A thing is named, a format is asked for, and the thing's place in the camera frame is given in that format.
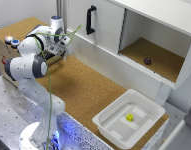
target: brown shelf floor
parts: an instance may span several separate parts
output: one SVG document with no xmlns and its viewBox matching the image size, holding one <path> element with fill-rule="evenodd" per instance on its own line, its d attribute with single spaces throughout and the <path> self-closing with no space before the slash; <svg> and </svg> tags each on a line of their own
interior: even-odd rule
<svg viewBox="0 0 191 150">
<path fill-rule="evenodd" d="M 178 74 L 184 63 L 184 58 L 178 56 L 144 38 L 123 49 L 121 54 L 133 59 L 134 61 L 146 66 L 161 76 L 176 82 Z M 151 58 L 150 65 L 144 64 L 145 58 Z"/>
</svg>

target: handle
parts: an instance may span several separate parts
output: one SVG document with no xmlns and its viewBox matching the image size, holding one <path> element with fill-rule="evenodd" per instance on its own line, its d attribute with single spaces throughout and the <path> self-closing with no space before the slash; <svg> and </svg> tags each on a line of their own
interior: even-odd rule
<svg viewBox="0 0 191 150">
<path fill-rule="evenodd" d="M 95 30 L 91 28 L 91 12 L 94 10 L 96 10 L 96 7 L 92 5 L 91 8 L 89 8 L 87 11 L 87 25 L 86 25 L 87 35 L 95 32 Z"/>
</svg>

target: green cable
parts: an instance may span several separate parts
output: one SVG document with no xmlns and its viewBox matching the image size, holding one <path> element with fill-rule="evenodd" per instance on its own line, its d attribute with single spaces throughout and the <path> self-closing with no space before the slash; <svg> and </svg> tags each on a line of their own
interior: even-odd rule
<svg viewBox="0 0 191 150">
<path fill-rule="evenodd" d="M 52 34 L 46 34 L 46 33 L 36 33 L 36 34 L 43 34 L 43 35 L 50 35 L 50 36 L 67 36 L 67 35 L 73 34 L 72 37 L 70 38 L 69 43 L 68 43 L 67 46 L 66 46 L 66 49 L 67 49 L 67 48 L 69 47 L 69 44 L 70 44 L 71 40 L 73 39 L 74 35 L 76 34 L 76 32 L 77 32 L 81 27 L 82 27 L 82 25 L 79 25 L 78 28 L 77 28 L 75 31 L 73 31 L 73 32 L 71 32 L 71 33 L 69 33 L 69 34 L 64 34 L 64 35 L 52 35 Z M 34 39 L 35 39 L 35 41 L 36 41 L 38 47 L 40 48 L 41 53 L 42 53 L 42 56 L 43 56 L 43 58 L 44 58 L 44 60 L 45 60 L 45 62 L 46 62 L 46 65 L 47 65 L 47 61 L 46 61 L 46 57 L 45 57 L 45 55 L 44 55 L 44 52 L 42 51 L 42 48 L 41 48 L 41 46 L 40 46 L 38 40 L 37 40 L 35 37 L 34 37 Z M 49 86 L 50 86 L 50 116 L 49 116 L 48 137 L 47 137 L 47 142 L 46 142 L 46 143 L 47 143 L 47 145 L 46 145 L 46 150 L 48 150 L 49 133 L 50 133 L 51 116 L 52 116 L 52 88 L 51 88 L 52 86 L 51 86 L 51 78 L 50 78 L 50 72 L 49 72 L 49 69 L 48 69 L 48 65 L 47 65 L 47 72 L 48 72 Z"/>
</svg>

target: yellow object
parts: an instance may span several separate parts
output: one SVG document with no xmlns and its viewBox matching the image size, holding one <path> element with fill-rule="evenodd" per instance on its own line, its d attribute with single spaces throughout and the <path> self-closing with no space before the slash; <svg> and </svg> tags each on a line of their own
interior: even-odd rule
<svg viewBox="0 0 191 150">
<path fill-rule="evenodd" d="M 133 115 L 132 115 L 132 114 L 128 114 L 128 115 L 126 116 L 126 120 L 132 121 L 132 120 L 133 120 Z"/>
</svg>

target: white plastic tub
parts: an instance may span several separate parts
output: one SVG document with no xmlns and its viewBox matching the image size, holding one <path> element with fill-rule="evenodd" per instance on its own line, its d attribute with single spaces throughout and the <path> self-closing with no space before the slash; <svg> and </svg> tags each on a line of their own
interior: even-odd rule
<svg viewBox="0 0 191 150">
<path fill-rule="evenodd" d="M 133 121 L 126 120 L 133 114 Z M 164 115 L 165 109 L 130 89 L 93 118 L 100 133 L 121 149 L 132 148 Z"/>
</svg>

